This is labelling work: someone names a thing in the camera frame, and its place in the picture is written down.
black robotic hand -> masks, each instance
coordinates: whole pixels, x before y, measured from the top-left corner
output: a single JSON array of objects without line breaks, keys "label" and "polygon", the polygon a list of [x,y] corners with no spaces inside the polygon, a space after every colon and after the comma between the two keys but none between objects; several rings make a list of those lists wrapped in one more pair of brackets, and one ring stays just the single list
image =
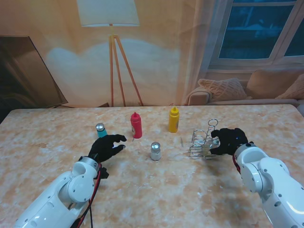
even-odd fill
[{"label": "black robotic hand", "polygon": [[127,139],[120,134],[106,135],[102,138],[98,138],[93,143],[88,157],[94,159],[98,163],[104,162],[125,148],[125,145],[114,147],[114,142],[119,143],[120,141],[125,142]]},{"label": "black robotic hand", "polygon": [[210,149],[212,154],[222,155],[230,154],[233,155],[239,145],[248,143],[248,139],[245,133],[239,129],[228,129],[222,128],[220,130],[214,130],[211,132],[211,137],[218,137],[220,146],[214,149]]}]

window pane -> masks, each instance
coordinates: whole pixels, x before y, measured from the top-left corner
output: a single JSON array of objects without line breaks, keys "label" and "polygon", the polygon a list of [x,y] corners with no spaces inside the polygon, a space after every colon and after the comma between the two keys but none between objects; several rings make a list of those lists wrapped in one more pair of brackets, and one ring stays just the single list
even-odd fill
[{"label": "window pane", "polygon": [[233,2],[289,2],[296,0],[234,0]]},{"label": "window pane", "polygon": [[285,56],[304,56],[304,20],[302,20],[294,38],[285,53]]},{"label": "window pane", "polygon": [[219,58],[269,58],[292,8],[232,7]]}]

lamp shade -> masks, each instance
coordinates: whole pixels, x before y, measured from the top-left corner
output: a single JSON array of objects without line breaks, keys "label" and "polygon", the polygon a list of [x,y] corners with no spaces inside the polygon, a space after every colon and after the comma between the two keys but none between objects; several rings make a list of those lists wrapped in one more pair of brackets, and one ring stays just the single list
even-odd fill
[{"label": "lamp shade", "polygon": [[134,0],[77,0],[81,25],[138,26]]}]

yellow squeeze bottle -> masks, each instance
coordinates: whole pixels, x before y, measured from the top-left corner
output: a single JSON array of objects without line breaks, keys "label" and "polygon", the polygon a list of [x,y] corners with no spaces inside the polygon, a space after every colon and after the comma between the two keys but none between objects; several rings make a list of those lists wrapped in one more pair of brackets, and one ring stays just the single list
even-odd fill
[{"label": "yellow squeeze bottle", "polygon": [[173,107],[169,114],[169,132],[176,133],[179,127],[180,112],[177,107]]}]

beige sofa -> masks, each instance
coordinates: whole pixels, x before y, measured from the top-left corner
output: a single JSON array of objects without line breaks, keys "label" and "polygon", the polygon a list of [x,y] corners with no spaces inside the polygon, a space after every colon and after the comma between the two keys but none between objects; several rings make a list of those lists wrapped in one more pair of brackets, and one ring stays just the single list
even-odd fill
[{"label": "beige sofa", "polygon": [[283,94],[299,77],[304,74],[303,68],[285,70],[257,70],[249,80],[240,80],[244,91],[252,99],[215,101],[205,89],[199,87],[191,92],[187,105],[281,105],[290,104],[296,107],[304,116],[304,100],[275,99]]}]

